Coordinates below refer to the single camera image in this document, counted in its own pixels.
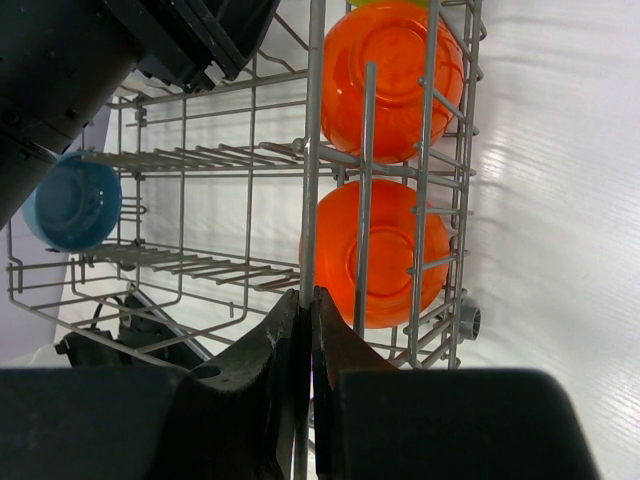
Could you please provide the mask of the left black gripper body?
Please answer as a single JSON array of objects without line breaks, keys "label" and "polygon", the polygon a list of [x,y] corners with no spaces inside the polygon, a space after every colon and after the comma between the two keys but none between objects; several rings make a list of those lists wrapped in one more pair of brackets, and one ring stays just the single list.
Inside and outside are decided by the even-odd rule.
[{"label": "left black gripper body", "polygon": [[209,91],[220,59],[218,1],[101,1],[113,57],[186,93]]}]

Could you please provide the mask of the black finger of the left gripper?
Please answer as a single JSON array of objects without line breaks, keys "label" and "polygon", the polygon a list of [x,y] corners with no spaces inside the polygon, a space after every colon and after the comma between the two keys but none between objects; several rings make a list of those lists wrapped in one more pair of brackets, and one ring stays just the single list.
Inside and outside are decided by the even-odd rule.
[{"label": "black finger of the left gripper", "polygon": [[179,15],[225,80],[235,80],[261,46],[279,0],[179,2]]}]

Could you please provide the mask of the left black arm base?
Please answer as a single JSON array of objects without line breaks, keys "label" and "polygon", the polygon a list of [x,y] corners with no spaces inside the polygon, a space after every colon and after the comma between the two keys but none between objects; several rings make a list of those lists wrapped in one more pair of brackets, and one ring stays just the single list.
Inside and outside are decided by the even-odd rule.
[{"label": "left black arm base", "polygon": [[[94,311],[92,323],[86,327],[86,330],[132,349],[172,340],[186,334],[186,331],[178,328],[177,322],[164,310],[151,308],[146,311],[148,318],[128,315],[120,319],[117,336],[113,337],[110,330],[98,327],[97,318],[101,310],[102,306],[98,305]],[[67,357],[72,367],[145,365],[143,360],[99,344],[75,332],[66,334],[54,345],[54,348],[58,355]],[[187,339],[181,343],[162,347],[150,352],[150,355],[187,370],[192,370],[213,358],[213,355],[195,339]]]}]

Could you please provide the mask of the white square dish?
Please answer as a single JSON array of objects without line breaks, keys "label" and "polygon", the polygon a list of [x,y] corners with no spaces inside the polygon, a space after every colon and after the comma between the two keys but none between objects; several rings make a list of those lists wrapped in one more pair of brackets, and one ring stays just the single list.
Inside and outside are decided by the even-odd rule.
[{"label": "white square dish", "polygon": [[430,5],[429,0],[347,0],[346,2],[358,8],[380,3],[408,3],[418,5],[423,8],[428,8]]}]

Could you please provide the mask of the blue bowl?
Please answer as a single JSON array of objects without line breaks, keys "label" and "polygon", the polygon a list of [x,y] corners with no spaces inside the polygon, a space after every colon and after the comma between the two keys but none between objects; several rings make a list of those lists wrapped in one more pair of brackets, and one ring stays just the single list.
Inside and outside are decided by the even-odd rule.
[{"label": "blue bowl", "polygon": [[33,235],[60,252],[100,246],[116,227],[122,187],[114,168],[96,152],[76,151],[56,159],[22,206]]}]

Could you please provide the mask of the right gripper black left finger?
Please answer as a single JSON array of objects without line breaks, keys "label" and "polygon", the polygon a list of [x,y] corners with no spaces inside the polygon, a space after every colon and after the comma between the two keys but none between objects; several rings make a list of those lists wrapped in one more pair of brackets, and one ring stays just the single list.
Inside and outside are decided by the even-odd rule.
[{"label": "right gripper black left finger", "polygon": [[5,479],[285,479],[299,368],[299,294],[192,371],[1,373]]}]

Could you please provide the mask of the orange bowl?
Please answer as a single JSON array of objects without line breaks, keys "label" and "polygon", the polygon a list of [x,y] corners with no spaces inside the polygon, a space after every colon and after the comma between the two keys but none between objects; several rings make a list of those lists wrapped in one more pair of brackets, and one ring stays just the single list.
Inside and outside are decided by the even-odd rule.
[{"label": "orange bowl", "polygon": [[418,153],[428,46],[427,8],[380,3],[345,14],[324,42],[321,129],[333,147],[362,150],[365,71],[377,66],[374,159],[407,161]]},{"label": "orange bowl", "polygon": [[[315,283],[328,289],[344,321],[354,320],[360,183],[325,195],[317,208]],[[412,300],[416,206],[414,189],[372,182],[366,326],[382,329],[409,320]]]}]

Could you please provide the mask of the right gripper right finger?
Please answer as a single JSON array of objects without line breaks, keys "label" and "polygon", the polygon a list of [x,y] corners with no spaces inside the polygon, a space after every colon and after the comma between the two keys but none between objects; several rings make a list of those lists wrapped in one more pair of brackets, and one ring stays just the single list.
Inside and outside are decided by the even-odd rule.
[{"label": "right gripper right finger", "polygon": [[573,405],[530,369],[401,370],[311,305],[315,463],[322,479],[595,479]]}]

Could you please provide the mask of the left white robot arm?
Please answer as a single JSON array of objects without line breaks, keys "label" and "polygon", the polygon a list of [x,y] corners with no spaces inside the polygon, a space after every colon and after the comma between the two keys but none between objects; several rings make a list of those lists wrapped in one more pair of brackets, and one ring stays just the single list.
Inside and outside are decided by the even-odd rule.
[{"label": "left white robot arm", "polygon": [[186,93],[234,80],[276,1],[12,0],[1,4],[1,220],[7,222],[125,78]]}]

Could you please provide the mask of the grey wire dish rack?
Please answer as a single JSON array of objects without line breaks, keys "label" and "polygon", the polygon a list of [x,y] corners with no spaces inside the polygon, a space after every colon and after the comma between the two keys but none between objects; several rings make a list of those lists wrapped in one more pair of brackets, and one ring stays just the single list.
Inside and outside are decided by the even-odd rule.
[{"label": "grey wire dish rack", "polygon": [[400,479],[402,375],[459,366],[478,1],[5,1],[5,479]]}]

